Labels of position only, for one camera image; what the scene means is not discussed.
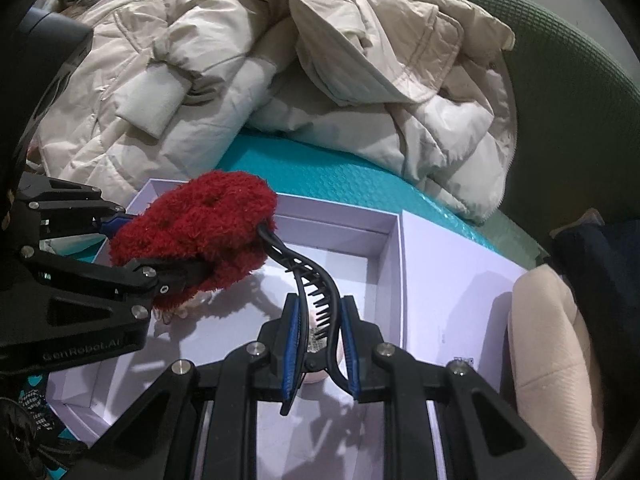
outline white puffer jacket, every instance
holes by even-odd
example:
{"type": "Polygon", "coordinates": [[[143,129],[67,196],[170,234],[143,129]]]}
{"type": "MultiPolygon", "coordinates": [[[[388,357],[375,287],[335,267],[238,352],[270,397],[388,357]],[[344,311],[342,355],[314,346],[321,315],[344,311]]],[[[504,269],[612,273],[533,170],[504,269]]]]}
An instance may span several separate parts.
{"type": "Polygon", "coordinates": [[[466,0],[101,0],[80,20],[92,51],[37,133],[50,176],[126,204],[150,177],[215,167],[247,123],[362,156],[467,218],[502,199],[514,36],[466,0]]]}

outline beige pillow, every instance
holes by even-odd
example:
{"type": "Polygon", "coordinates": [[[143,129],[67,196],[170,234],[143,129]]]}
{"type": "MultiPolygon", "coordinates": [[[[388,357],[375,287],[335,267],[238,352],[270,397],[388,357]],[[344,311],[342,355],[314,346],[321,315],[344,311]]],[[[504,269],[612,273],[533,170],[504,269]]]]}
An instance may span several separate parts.
{"type": "Polygon", "coordinates": [[[593,480],[603,427],[600,369],[571,290],[549,266],[515,283],[509,344],[520,416],[577,480],[593,480]]]}

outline green chair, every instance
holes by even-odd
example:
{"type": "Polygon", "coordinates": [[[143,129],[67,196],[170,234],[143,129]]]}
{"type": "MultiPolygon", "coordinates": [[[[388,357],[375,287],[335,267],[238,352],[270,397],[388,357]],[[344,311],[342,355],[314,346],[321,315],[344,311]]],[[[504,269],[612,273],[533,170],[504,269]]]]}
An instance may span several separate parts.
{"type": "MultiPolygon", "coordinates": [[[[507,23],[518,145],[501,211],[543,247],[590,207],[640,216],[640,91],[609,55],[529,0],[470,0],[507,23]]],[[[504,253],[535,244],[498,214],[480,229],[504,253]]]]}

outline jacket sleeve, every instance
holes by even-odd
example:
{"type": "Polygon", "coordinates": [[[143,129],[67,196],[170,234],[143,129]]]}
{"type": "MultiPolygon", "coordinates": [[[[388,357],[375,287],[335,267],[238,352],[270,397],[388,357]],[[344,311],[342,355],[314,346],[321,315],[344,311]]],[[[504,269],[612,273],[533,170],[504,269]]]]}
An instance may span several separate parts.
{"type": "Polygon", "coordinates": [[[184,102],[223,92],[269,26],[263,0],[168,0],[151,62],[117,95],[117,115],[158,139],[184,102]]]}

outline white box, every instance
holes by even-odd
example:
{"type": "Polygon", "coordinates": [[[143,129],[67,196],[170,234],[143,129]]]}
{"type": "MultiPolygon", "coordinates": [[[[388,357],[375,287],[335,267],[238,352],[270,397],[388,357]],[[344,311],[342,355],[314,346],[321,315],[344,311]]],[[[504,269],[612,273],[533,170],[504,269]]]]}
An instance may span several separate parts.
{"type": "MultiPolygon", "coordinates": [[[[142,213],[178,184],[150,180],[127,211],[142,213]]],[[[473,359],[498,389],[511,289],[523,269],[407,212],[279,195],[275,221],[278,236],[323,266],[387,341],[436,364],[473,359]]],[[[108,264],[106,247],[96,261],[108,264]]],[[[141,351],[51,374],[47,400],[79,440],[92,444],[171,362],[224,358],[255,340],[295,291],[292,276],[268,260],[187,319],[152,319],[141,351]]],[[[380,406],[355,404],[326,380],[303,385],[289,416],[278,410],[258,406],[260,480],[382,477],[380,406]]]]}

